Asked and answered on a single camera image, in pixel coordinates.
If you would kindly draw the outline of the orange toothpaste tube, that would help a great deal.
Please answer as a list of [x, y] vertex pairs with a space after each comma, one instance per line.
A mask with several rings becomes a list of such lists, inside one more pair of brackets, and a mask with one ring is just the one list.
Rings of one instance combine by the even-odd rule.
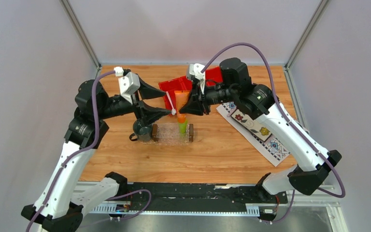
[[186, 115], [181, 114], [180, 110], [187, 104], [190, 91], [188, 90], [175, 90], [175, 100], [176, 100], [176, 115], [177, 122], [184, 124], [186, 123]]

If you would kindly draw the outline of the green toothpaste tube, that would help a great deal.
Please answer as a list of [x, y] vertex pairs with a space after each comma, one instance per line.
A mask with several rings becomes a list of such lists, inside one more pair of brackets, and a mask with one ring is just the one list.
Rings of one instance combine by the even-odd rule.
[[178, 128], [180, 134], [186, 134], [187, 132], [187, 121], [178, 122]]

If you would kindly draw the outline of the dark grey mug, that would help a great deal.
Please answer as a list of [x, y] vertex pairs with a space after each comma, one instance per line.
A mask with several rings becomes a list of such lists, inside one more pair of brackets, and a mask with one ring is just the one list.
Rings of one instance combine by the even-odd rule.
[[152, 126], [144, 124], [141, 120], [136, 120], [133, 124], [133, 133], [129, 136], [132, 142], [149, 142], [152, 140]]

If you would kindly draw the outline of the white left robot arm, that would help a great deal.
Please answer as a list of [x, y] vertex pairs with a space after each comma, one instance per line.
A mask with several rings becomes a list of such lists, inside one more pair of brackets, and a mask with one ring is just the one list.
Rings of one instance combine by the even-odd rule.
[[38, 200], [22, 209], [22, 217], [29, 222], [27, 231], [37, 223], [46, 232], [74, 232], [84, 217], [102, 202], [121, 201], [129, 196], [127, 179], [114, 172], [80, 195], [73, 193], [109, 129], [106, 119], [134, 114], [135, 135], [144, 139], [151, 135], [153, 123], [171, 111], [145, 103], [148, 99], [164, 97], [166, 92], [147, 84], [131, 70], [115, 67], [109, 75], [118, 79], [118, 95], [108, 95], [100, 83], [103, 74], [79, 86], [75, 96], [77, 107], [56, 167]]

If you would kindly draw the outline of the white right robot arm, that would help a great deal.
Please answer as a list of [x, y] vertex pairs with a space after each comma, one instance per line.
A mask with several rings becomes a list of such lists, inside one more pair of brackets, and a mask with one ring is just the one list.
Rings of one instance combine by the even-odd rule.
[[320, 189], [329, 173], [342, 159], [337, 150], [327, 150], [316, 142], [287, 112], [273, 91], [263, 84], [252, 83], [248, 67], [239, 58], [220, 63], [221, 83], [206, 86], [205, 66], [190, 64], [186, 77], [192, 82], [187, 103], [181, 114], [207, 115], [210, 106], [233, 102], [237, 109], [257, 120], [294, 156], [297, 165], [279, 173], [264, 175], [256, 189], [257, 198], [267, 203], [277, 193], [297, 190], [312, 195]]

